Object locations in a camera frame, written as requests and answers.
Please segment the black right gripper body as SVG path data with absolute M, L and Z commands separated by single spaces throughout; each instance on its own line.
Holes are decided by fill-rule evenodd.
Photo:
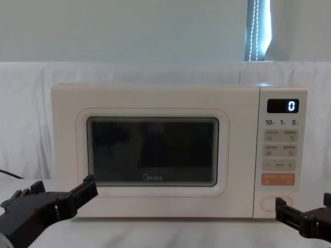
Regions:
M 301 236 L 311 239 L 330 239 L 330 207 L 304 212 L 301 219 Z

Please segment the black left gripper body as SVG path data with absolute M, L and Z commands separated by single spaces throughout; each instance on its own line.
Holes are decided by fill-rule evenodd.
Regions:
M 65 192 L 17 191 L 1 203 L 1 247 L 29 247 L 48 227 L 68 219 Z

